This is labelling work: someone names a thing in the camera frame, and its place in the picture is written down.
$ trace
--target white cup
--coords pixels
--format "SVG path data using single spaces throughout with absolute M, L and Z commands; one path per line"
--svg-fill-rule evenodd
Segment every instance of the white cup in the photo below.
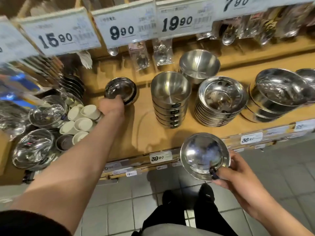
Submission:
M 101 112 L 95 105 L 87 105 L 80 112 L 86 118 L 97 120 L 101 116 Z
M 89 118 L 80 118 L 74 122 L 74 129 L 77 131 L 92 131 L 92 129 L 96 126 Z
M 79 133 L 77 133 L 76 135 L 74 135 L 74 137 L 72 138 L 72 144 L 76 144 L 78 142 L 80 142 L 83 138 L 85 138 L 89 133 L 86 131 L 81 131 Z
M 68 119 L 70 121 L 76 121 L 80 118 L 84 118 L 84 116 L 80 113 L 80 111 L 81 111 L 81 108 L 79 108 L 78 106 L 73 107 L 68 112 Z
M 74 121 L 69 121 L 66 122 L 59 130 L 59 133 L 64 135 L 64 134 L 70 134 L 70 135 L 75 135 L 79 131 L 77 131 L 74 127 L 75 122 Z

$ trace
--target gray tile floor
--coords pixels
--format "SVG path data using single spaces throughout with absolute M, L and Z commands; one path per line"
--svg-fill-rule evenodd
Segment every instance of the gray tile floor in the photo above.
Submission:
M 305 227 L 315 233 L 315 140 L 285 148 L 251 150 L 242 156 L 262 184 L 278 202 Z M 98 185 L 76 236 L 130 236 L 161 204 L 162 193 L 174 190 L 190 208 L 185 211 L 187 226 L 195 227 L 195 196 L 203 181 L 191 177 L 183 167 L 168 167 L 145 174 L 123 177 L 118 183 Z M 268 232 L 241 208 L 226 189 L 212 186 L 222 216 L 239 236 L 267 236 Z M 21 194 L 25 186 L 0 187 L 0 210 Z

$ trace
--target black shoe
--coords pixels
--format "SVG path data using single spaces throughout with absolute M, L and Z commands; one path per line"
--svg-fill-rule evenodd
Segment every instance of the black shoe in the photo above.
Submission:
M 171 190 L 166 190 L 162 196 L 162 204 L 167 205 L 171 202 L 178 202 L 178 199 Z
M 213 193 L 213 190 L 211 186 L 209 186 L 207 183 L 203 183 L 199 190 L 199 198 L 205 199 L 206 201 L 215 202 L 215 194 Z

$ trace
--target sleeve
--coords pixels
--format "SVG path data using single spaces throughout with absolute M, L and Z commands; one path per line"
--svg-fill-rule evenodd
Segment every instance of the sleeve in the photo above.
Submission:
M 71 236 L 71 233 L 60 223 L 43 215 L 22 210 L 0 212 L 1 236 Z

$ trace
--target black pants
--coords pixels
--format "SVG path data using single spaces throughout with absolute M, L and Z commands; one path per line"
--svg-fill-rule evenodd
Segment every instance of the black pants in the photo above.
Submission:
M 196 228 L 214 232 L 223 236 L 238 236 L 221 216 L 213 202 L 200 199 L 195 203 Z M 184 208 L 177 202 L 158 206 L 155 211 L 144 221 L 142 230 L 157 224 L 181 224 L 186 225 Z

